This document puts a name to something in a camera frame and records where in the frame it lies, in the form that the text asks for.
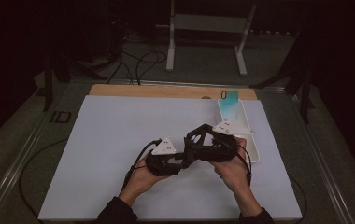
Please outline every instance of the white metal stand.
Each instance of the white metal stand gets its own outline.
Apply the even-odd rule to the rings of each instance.
[[[250,25],[255,10],[256,5],[252,5],[246,18],[175,14],[175,0],[171,0],[169,49],[166,61],[166,71],[172,72],[174,70],[175,29],[186,29],[242,34],[241,42],[239,45],[235,46],[234,50],[236,61],[238,63],[239,75],[243,77],[246,76],[248,72],[247,67],[245,66],[244,57],[242,56],[242,49],[244,48],[245,42],[248,38]]]

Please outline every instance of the white tabletop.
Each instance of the white tabletop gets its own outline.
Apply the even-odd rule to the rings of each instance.
[[[260,160],[253,163],[253,193],[275,219],[300,218],[285,166],[260,101],[243,101]],[[183,137],[215,125],[216,100],[87,96],[52,179],[39,218],[95,219],[121,190],[126,172],[152,140]],[[207,162],[196,161],[157,183],[133,206],[139,220],[227,220],[239,210],[234,195]]]

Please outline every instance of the person's left hand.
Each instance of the person's left hand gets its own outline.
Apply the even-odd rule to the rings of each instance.
[[[162,179],[168,176],[156,176],[152,174],[146,167],[145,159],[142,158],[136,165],[136,169],[132,173],[131,179],[128,184],[120,193],[119,198],[128,205],[132,206],[136,198],[151,189],[151,187]]]

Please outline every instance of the white triangular marker plate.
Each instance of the white triangular marker plate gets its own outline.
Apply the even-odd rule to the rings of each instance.
[[[151,151],[152,155],[171,155],[176,153],[177,151],[169,137],[165,137],[164,140]]]
[[[254,131],[250,130],[247,127],[241,126],[237,123],[231,122],[228,119],[220,122],[218,125],[212,129],[217,133],[224,133],[227,135],[245,135],[245,134],[254,134]]]

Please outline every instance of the hand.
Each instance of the hand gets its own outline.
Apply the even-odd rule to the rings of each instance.
[[[238,153],[245,159],[245,150],[247,140],[245,138],[235,138],[238,147]],[[223,179],[227,187],[233,192],[238,203],[239,209],[243,217],[257,216],[262,212],[262,208],[254,197],[248,180],[247,168],[245,164],[234,157],[230,161],[225,162],[211,162],[215,167],[215,172]]]
[[[166,179],[168,176],[156,176],[152,174],[146,167],[146,162],[144,157],[141,159],[137,165],[136,169],[132,173],[128,184],[120,193],[119,198],[123,200],[128,205],[132,206],[134,201],[140,194],[148,191],[151,187],[162,179]]]

